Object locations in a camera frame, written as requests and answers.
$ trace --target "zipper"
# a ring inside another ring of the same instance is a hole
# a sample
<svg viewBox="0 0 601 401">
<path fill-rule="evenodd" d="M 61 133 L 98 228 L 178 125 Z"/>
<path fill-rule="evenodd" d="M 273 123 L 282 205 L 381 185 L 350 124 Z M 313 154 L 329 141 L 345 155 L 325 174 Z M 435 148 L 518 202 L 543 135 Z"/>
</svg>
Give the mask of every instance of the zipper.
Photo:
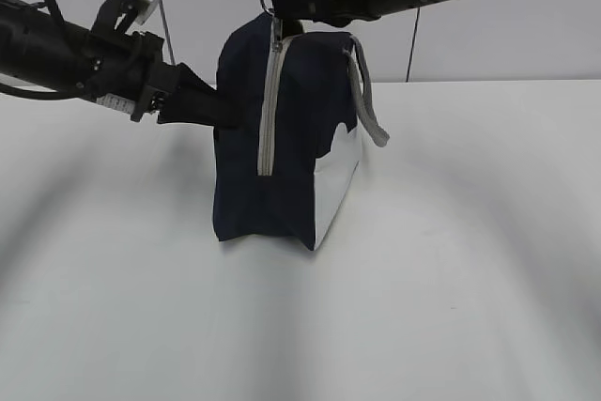
<svg viewBox="0 0 601 401">
<path fill-rule="evenodd" d="M 278 25 L 274 25 L 274 40 L 271 44 L 270 59 L 265 79 L 265 96 L 261 113 L 261 129 L 259 131 L 258 175 L 273 176 L 275 164 L 275 117 L 278 108 L 280 79 L 284 68 L 285 55 L 295 37 L 277 38 Z"/>
</svg>

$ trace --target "white tabletop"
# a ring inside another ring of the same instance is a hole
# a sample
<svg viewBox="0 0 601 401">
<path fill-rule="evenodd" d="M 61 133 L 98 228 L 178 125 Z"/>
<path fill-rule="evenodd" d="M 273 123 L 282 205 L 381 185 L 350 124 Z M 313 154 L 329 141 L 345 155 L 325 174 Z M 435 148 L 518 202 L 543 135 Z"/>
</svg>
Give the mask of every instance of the white tabletop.
<svg viewBox="0 0 601 401">
<path fill-rule="evenodd" d="M 378 85 L 317 254 L 216 241 L 209 129 L 2 98 L 0 399 L 599 399 L 600 94 Z"/>
</svg>

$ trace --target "navy blue bag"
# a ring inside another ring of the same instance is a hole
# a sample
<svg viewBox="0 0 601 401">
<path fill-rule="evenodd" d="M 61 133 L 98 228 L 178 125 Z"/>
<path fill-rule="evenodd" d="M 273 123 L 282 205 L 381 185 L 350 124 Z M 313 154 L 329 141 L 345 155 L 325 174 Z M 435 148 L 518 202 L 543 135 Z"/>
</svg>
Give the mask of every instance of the navy blue bag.
<svg viewBox="0 0 601 401">
<path fill-rule="evenodd" d="M 262 14 L 225 44 L 217 83 L 245 110 L 242 128 L 215 131 L 217 237 L 296 237 L 315 250 L 361 159 L 358 116 L 377 145 L 389 139 L 361 44 Z"/>
</svg>

